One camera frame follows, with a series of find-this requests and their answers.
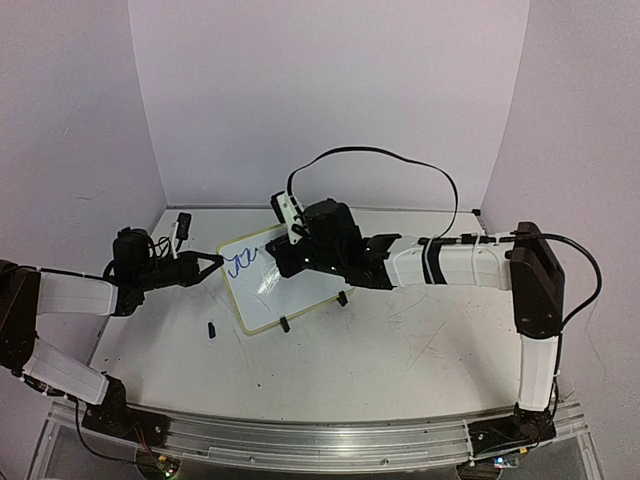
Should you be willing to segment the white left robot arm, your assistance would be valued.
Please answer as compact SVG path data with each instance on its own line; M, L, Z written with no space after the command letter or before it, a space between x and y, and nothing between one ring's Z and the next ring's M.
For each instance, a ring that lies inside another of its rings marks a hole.
M67 396L89 405L98 423L116 437L131 433L133 411L113 395L117 380L96 371L42 339L37 321L47 314L128 317L146 293L168 287L191 287L224 264L218 254L160 253L144 229L125 228L113 244L113 258L102 276L43 267L1 263L1 365L20 382L46 396Z

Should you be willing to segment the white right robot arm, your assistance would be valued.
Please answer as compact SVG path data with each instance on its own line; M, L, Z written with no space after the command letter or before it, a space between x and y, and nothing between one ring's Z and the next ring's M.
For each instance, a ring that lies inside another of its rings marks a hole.
M520 223L513 236L365 237L349 207L333 199L301 208L280 192L272 196L271 206L286 232L268 242L266 250L284 278L315 271L369 290L426 285L510 292L521 338L517 407L523 412L548 409L558 363L565 276L534 223Z

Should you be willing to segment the yellow-framed whiteboard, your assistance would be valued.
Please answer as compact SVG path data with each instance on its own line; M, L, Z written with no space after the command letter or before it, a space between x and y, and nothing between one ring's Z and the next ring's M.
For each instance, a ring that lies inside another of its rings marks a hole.
M349 295L353 288L339 277L304 271L291 279L280 275L266 244L285 233L272 226L221 243L224 280L243 331L256 334L323 304Z

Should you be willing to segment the black whiteboard stand foot left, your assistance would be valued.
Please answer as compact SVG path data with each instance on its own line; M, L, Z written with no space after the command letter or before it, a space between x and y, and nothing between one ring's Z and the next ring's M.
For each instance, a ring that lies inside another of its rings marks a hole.
M289 321L286 317L281 317L279 319L279 325L281 327L281 329L283 330L284 333L289 333L291 330Z

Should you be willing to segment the black whiteboard stand foot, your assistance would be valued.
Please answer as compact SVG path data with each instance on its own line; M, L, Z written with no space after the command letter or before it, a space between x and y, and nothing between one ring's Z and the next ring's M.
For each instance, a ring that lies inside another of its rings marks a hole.
M340 304L341 307L344 307L347 305L348 303L348 298L347 295L344 291L340 291L338 296L337 296L337 301Z
M286 317L281 317L279 319L279 325L281 327L281 329L283 330L284 333L289 333L291 330L289 321Z

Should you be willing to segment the black whiteboard stand foot right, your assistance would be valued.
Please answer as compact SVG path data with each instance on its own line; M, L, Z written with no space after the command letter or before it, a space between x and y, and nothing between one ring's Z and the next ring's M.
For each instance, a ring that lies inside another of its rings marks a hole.
M348 303L348 298L347 295L344 291L340 291L338 296L337 296L337 301L340 304L341 307L344 307L347 305Z

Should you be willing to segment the left circuit board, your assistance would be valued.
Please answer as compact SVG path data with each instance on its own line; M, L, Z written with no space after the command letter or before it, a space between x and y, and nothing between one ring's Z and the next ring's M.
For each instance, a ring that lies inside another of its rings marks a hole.
M174 479L177 477L181 461L164 455L150 456L148 453L136 452L136 468L138 473L148 480Z

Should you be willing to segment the circuit board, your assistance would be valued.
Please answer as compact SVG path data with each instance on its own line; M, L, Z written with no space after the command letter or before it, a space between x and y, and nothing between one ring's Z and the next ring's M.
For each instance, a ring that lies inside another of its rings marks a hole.
M148 480L174 479L177 477L181 461L164 455L150 456L148 453L136 452L136 468L138 473Z
M521 453L509 453L493 459L493 467L497 470L515 469L520 466Z

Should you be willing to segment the right circuit board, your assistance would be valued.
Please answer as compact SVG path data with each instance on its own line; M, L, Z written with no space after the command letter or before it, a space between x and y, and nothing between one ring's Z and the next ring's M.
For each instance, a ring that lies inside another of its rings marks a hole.
M497 470L515 469L520 466L521 453L509 453L493 459L493 467Z

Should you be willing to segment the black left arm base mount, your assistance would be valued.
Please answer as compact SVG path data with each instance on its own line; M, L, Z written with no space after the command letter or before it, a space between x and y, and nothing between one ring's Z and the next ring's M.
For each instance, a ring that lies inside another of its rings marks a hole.
M131 407L121 380L106 376L106 394L99 404L86 407L81 426L113 438L162 447L169 429L168 416Z

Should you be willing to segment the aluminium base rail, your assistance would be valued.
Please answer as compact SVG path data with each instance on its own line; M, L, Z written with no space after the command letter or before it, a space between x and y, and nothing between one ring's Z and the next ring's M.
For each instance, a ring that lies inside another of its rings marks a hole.
M81 426L84 410L68 401L55 402L49 417L55 423L70 427L91 447L106 441L180 460L272 471L372 473L418 470L477 462L518 453L522 449L547 454L564 442L576 443L581 457L590 457L593 452L591 432L583 409L579 403L570 401L557 408L554 417L556 437L553 440L479 459L472 454L468 425L510 415L508 410L355 423L258 421L157 409L146 411L163 414L170 419L162 447L147 447L137 441L86 430Z

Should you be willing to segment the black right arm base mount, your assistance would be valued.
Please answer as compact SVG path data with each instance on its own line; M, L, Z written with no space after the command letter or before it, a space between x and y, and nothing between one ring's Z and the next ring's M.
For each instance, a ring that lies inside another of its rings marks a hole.
M510 415L470 423L468 432L475 459L535 446L556 437L554 418L548 408L530 411L518 404Z

